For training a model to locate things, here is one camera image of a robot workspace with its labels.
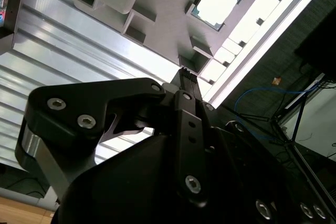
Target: screw head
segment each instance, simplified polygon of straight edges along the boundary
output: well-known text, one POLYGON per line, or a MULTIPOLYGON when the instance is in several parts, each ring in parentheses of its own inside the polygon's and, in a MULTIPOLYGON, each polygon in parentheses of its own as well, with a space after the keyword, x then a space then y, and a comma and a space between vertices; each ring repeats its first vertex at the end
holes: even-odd
POLYGON ((198 181, 197 178, 195 178, 194 176, 187 176, 185 178, 185 184, 187 186, 187 188, 194 194, 199 194, 201 191, 201 184, 198 181))
POLYGON ((214 108, 214 107, 212 107, 212 105, 211 105, 211 104, 207 104, 207 105, 206 105, 206 107, 207 107, 207 109, 208 109, 208 110, 210 110, 210 111, 213 111, 213 110, 215 110, 215 108, 214 108))
POLYGON ((77 123, 80 127, 92 129, 96 125, 95 119, 90 115, 80 115, 77 118, 77 123))
POLYGON ((188 95, 187 93, 183 93, 183 96, 184 96, 185 99, 187 99, 187 100, 191 100, 190 95, 188 95))
POLYGON ((267 207, 267 205, 265 203, 263 203, 261 200, 257 199, 256 201, 256 207, 257 210, 259 211, 259 213, 266 219, 266 220, 270 220, 272 215, 271 215, 271 211, 269 210, 269 208, 267 207))
POLYGON ((300 208, 302 212, 310 219, 313 218, 313 213, 310 211, 310 209, 303 203, 300 204, 300 208))
POLYGON ((152 84, 152 89, 154 89, 155 91, 160 91, 160 87, 156 84, 152 84))
POLYGON ((314 210, 318 214, 318 216, 320 216, 322 219, 327 218, 325 213, 323 212, 323 210, 320 207, 318 207, 317 205, 314 205, 314 210))
POLYGON ((51 98, 47 101, 47 104, 52 110, 62 110, 67 106, 66 103, 59 98, 51 98))
POLYGON ((239 124, 235 124, 235 127, 237 130, 239 130, 240 132, 244 132, 243 128, 239 125, 239 124))

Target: white surface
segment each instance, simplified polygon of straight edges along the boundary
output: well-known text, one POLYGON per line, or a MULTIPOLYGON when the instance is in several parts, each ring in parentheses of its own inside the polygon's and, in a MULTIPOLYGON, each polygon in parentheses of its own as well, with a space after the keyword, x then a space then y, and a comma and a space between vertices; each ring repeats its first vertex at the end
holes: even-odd
MULTIPOLYGON (((287 135, 292 137, 298 112, 285 123, 287 135)), ((336 152, 336 90, 325 89, 309 101, 302 114, 296 142, 323 155, 336 152)), ((330 159, 336 161, 336 155, 330 159)))
POLYGON ((248 43, 252 36, 259 30, 260 26, 257 24, 257 20, 250 16, 244 16, 229 38, 235 43, 241 41, 248 43))
POLYGON ((240 53, 240 51, 242 50, 242 47, 238 44, 236 44, 233 40, 231 39, 227 39, 224 43, 223 43, 223 47, 225 49, 227 49, 228 51, 232 52, 233 54, 237 55, 240 53))
POLYGON ((223 24, 238 0, 201 0, 197 5, 199 17, 215 26, 223 24))
MULTIPOLYGON (((136 0, 136 7, 143 8, 145 13, 149 12, 156 15, 155 23, 144 22, 139 18, 133 19, 130 23, 130 27, 140 31, 145 36, 139 38, 134 34, 132 35, 132 33, 126 33, 125 36, 129 36, 135 41, 138 39, 138 42, 145 48, 149 48, 153 52, 157 52, 159 55, 176 63, 179 63, 179 55, 187 59, 191 59, 194 55, 194 50, 190 42, 190 38, 193 36, 197 37, 201 43, 210 47, 214 54, 254 2, 254 0, 241 0, 239 4, 236 5, 237 0, 218 0, 218 3, 214 3, 214 0, 210 2, 202 1, 201 6, 206 5, 205 12, 210 13, 210 22, 214 23, 214 19, 217 19, 217 17, 213 17, 214 15, 217 16, 218 14, 220 16, 220 22, 227 16, 225 19, 225 29, 217 31, 205 22, 202 22, 200 18, 193 15, 186 15, 186 8, 195 1, 196 0, 136 0)), ((103 24, 119 32, 124 31, 124 24, 128 16, 115 11, 108 7, 108 5, 107 1, 105 7, 87 13, 89 16, 96 18, 103 24)))
POLYGON ((201 77, 210 81, 217 81, 221 74, 225 71, 226 67, 216 60, 210 60, 209 64, 203 70, 201 77))
POLYGON ((224 63, 225 61, 231 63, 235 59, 235 57, 236 56, 233 53, 231 53, 224 47, 221 47, 214 56, 214 58, 221 63, 224 63))
POLYGON ((282 0, 232 64, 205 95, 217 108, 311 0, 282 0))
POLYGON ((205 94, 209 91, 209 89, 211 88, 211 84, 209 84, 208 82, 202 80, 201 78, 197 78, 198 81, 198 86, 199 86, 199 90, 201 91, 201 95, 205 96, 205 94))
POLYGON ((248 10, 249 15, 253 16, 255 20, 258 18, 266 20, 279 3, 278 0, 256 0, 248 10))

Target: black cable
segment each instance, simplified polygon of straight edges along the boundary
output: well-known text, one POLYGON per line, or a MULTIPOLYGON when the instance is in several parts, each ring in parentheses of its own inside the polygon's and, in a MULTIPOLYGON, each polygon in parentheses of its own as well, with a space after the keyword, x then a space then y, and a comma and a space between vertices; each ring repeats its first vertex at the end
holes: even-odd
POLYGON ((328 156, 327 158, 329 158, 329 157, 332 157, 332 156, 334 156, 334 155, 336 155, 336 152, 334 153, 334 154, 331 154, 330 156, 328 156))
POLYGON ((24 180, 27 180, 27 179, 32 179, 32 180, 36 181, 36 182, 40 185, 40 187, 41 187, 41 189, 43 190, 43 192, 44 192, 45 194, 47 193, 47 192, 45 191, 43 185, 38 181, 37 178, 23 178, 23 179, 20 179, 20 180, 18 180, 17 182, 14 182, 14 183, 10 184, 9 186, 6 186, 5 189, 9 189, 10 187, 15 186, 16 184, 18 184, 18 183, 20 183, 20 182, 22 182, 22 181, 24 181, 24 180))
POLYGON ((332 78, 329 78, 327 76, 325 76, 321 83, 319 84, 319 89, 336 89, 336 86, 330 86, 336 84, 336 81, 333 80, 332 78))
POLYGON ((283 152, 279 152, 277 155, 275 155, 275 157, 279 156, 279 155, 282 154, 282 153, 287 153, 287 155, 288 155, 288 152, 287 152, 287 151, 283 151, 283 152))
POLYGON ((287 163, 287 162, 293 162, 293 160, 292 160, 291 158, 289 158, 289 159, 287 159, 287 160, 285 160, 285 161, 281 161, 281 162, 280 162, 280 165, 284 165, 284 164, 287 163))
POLYGON ((44 195, 40 193, 39 191, 31 191, 30 193, 27 193, 26 195, 29 195, 29 194, 40 194, 42 198, 44 198, 44 195))
POLYGON ((276 111, 273 113, 273 115, 271 116, 271 119, 274 118, 274 116, 278 113, 278 111, 280 110, 282 104, 284 103, 285 101, 285 97, 286 97, 286 93, 283 95, 282 99, 281 99, 281 102, 279 104, 279 107, 276 109, 276 111))
POLYGON ((281 139, 281 136, 279 136, 279 133, 278 133, 277 130, 274 128, 274 125, 273 125, 272 123, 270 123, 270 124, 271 124, 271 129, 272 129, 274 135, 276 136, 276 139, 278 140, 277 143, 279 143, 279 144, 281 144, 282 146, 284 146, 286 141, 281 139))

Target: black stand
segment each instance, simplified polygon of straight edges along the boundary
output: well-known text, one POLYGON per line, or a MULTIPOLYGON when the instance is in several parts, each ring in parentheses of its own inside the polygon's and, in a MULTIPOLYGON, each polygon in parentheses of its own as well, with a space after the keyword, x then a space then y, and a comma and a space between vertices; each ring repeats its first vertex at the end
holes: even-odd
POLYGON ((54 223, 329 223, 323 190, 298 185, 199 90, 186 69, 163 86, 143 78, 34 90, 16 157, 60 198, 54 223), (144 127, 154 135, 95 165, 98 143, 144 127))
MULTIPOLYGON (((330 194, 327 192, 327 190, 322 185, 322 183, 319 181, 319 179, 317 178, 317 176, 315 175, 313 170, 310 168, 310 166, 308 165, 308 163, 306 162, 304 157, 301 155, 301 153, 298 151, 298 149, 294 145, 295 140, 296 140, 296 136, 297 136, 297 133, 298 133, 300 121, 301 121, 301 118, 302 118, 303 110, 304 110, 304 107, 306 105, 307 96, 308 95, 305 93, 298 101, 296 101, 286 111, 280 112, 281 116, 280 117, 275 117, 275 120, 274 119, 267 119, 267 118, 266 118, 267 120, 260 120, 260 118, 264 119, 265 117, 250 116, 250 115, 249 115, 249 118, 257 119, 259 121, 264 121, 264 122, 270 122, 272 128, 276 130, 276 134, 278 136, 280 136, 280 138, 282 139, 282 142, 286 143, 285 144, 286 152, 290 156, 292 156, 292 158, 293 158, 292 160, 294 161, 294 163, 301 170, 301 172, 307 177, 308 183, 311 186, 311 188, 313 188, 313 190, 315 190, 316 193, 323 199, 325 205, 330 209, 333 216, 336 216, 336 204, 335 204, 334 200, 331 198, 330 194), (279 122, 279 120, 281 120, 286 115, 286 112, 290 112, 292 109, 296 108, 298 105, 300 105, 300 110, 299 110, 298 118, 297 118, 297 121, 296 121, 296 124, 295 124, 295 129, 294 129, 294 132, 293 132, 293 136, 292 136, 291 139, 288 139, 287 135, 280 128, 278 122, 279 122)), ((222 107, 227 109, 229 112, 235 114, 236 116, 238 116, 242 120, 246 121, 247 123, 253 125, 255 128, 261 130, 265 134, 267 134, 271 137, 278 138, 277 136, 274 136, 270 132, 266 131, 265 129, 263 129, 262 127, 260 127, 259 125, 257 125, 253 121, 251 121, 250 119, 246 118, 246 116, 244 116, 244 114, 239 114, 236 111, 233 111, 232 109, 230 109, 230 108, 228 108, 227 106, 224 106, 224 105, 222 107)))

